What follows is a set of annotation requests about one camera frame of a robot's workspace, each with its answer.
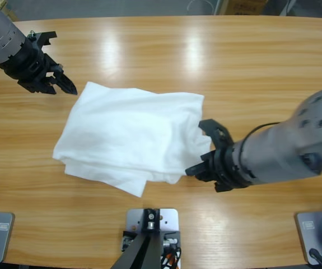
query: black cable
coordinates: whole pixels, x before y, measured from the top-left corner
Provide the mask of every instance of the black cable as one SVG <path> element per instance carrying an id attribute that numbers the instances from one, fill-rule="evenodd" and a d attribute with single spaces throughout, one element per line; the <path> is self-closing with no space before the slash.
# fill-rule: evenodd
<path id="1" fill-rule="evenodd" d="M 177 248 L 177 249 L 176 249 L 176 254 L 177 254 L 177 252 L 179 252 L 179 255 L 177 255 L 177 261 L 176 261 L 175 263 L 173 263 L 173 265 L 171 266 L 171 268 L 170 268 L 170 269 L 176 269 L 176 268 L 177 268 L 177 265 L 178 265 L 178 262 L 179 262 L 179 260 L 181 259 L 181 255 L 182 255 L 182 250 L 181 250 L 181 248 Z"/>
<path id="2" fill-rule="evenodd" d="M 241 154 L 243 152 L 243 148 L 244 148 L 244 144 L 245 144 L 245 141 L 254 133 L 256 132 L 257 130 L 265 127 L 265 126 L 268 126 L 268 125 L 274 125 L 274 124 L 278 124 L 280 122 L 271 122 L 271 123 L 266 123 L 266 124 L 262 124 L 262 125 L 259 125 L 257 127 L 255 127 L 253 130 L 251 130 L 246 136 L 245 138 L 243 139 L 243 141 L 241 142 L 240 144 L 240 149 L 239 149 L 239 155 L 238 155 L 238 164 L 239 164 L 239 168 L 240 170 L 242 170 L 244 173 L 250 175 L 250 171 L 249 170 L 246 170 L 241 162 Z"/>

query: cable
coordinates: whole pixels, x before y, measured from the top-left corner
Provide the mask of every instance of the cable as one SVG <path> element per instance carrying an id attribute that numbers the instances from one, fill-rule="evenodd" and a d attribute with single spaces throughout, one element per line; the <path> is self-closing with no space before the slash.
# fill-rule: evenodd
<path id="1" fill-rule="evenodd" d="M 245 138 L 243 139 L 243 141 L 241 142 L 240 144 L 240 149 L 239 149 L 239 155 L 238 155 L 238 164 L 239 164 L 239 168 L 240 170 L 242 170 L 244 173 L 250 175 L 252 177 L 252 175 L 250 174 L 250 171 L 245 169 L 243 164 L 242 164 L 242 161 L 241 161 L 241 154 L 243 152 L 243 148 L 244 148 L 244 144 L 245 144 L 245 141 L 254 133 L 256 132 L 257 130 L 265 127 L 265 126 L 269 126 L 269 125 L 274 125 L 274 124 L 278 124 L 280 122 L 271 122 L 271 123 L 266 123 L 266 124 L 262 124 L 262 125 L 259 125 L 257 127 L 255 127 L 253 130 L 251 130 L 246 136 Z"/>
<path id="2" fill-rule="evenodd" d="M 286 4 L 286 14 L 285 16 L 288 16 L 288 13 L 289 13 L 289 4 L 290 4 L 290 0 L 288 0 L 288 3 Z"/>
<path id="3" fill-rule="evenodd" d="M 208 0 L 191 0 L 191 1 L 188 3 L 188 5 L 187 5 L 187 15 L 188 15 L 188 13 L 189 13 L 189 8 L 190 8 L 190 6 L 192 5 L 192 3 L 193 3 L 194 1 L 205 1 L 205 2 L 207 2 L 207 3 L 212 7 L 211 15 L 213 15 L 213 14 L 214 14 L 214 5 L 213 5 L 210 1 L 208 1 Z"/>

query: floor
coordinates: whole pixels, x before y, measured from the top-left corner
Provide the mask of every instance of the floor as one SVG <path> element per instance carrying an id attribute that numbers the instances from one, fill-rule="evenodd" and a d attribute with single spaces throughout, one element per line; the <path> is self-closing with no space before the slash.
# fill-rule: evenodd
<path id="1" fill-rule="evenodd" d="M 279 15 L 288 0 L 269 0 L 263 14 Z M 8 0 L 22 20 L 49 18 L 210 15 L 217 0 Z M 289 16 L 322 17 L 322 0 L 297 0 Z"/>

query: folded cloth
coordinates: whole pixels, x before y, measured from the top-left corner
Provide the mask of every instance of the folded cloth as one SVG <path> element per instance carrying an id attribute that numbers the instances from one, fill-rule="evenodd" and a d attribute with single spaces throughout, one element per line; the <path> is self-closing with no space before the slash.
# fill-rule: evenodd
<path id="1" fill-rule="evenodd" d="M 209 152 L 202 135 L 203 95 L 110 89 L 88 82 L 73 106 L 53 158 L 65 173 L 135 196 L 146 181 L 176 183 Z"/>

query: white towel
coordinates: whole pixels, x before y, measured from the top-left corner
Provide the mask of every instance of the white towel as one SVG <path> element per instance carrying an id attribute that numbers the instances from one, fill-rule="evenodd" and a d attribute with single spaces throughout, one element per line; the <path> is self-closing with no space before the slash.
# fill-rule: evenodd
<path id="1" fill-rule="evenodd" d="M 211 139 L 202 135 L 203 95 L 110 89 L 88 82 L 72 108 L 53 158 L 65 173 L 135 196 L 146 181 L 176 183 L 201 162 Z"/>

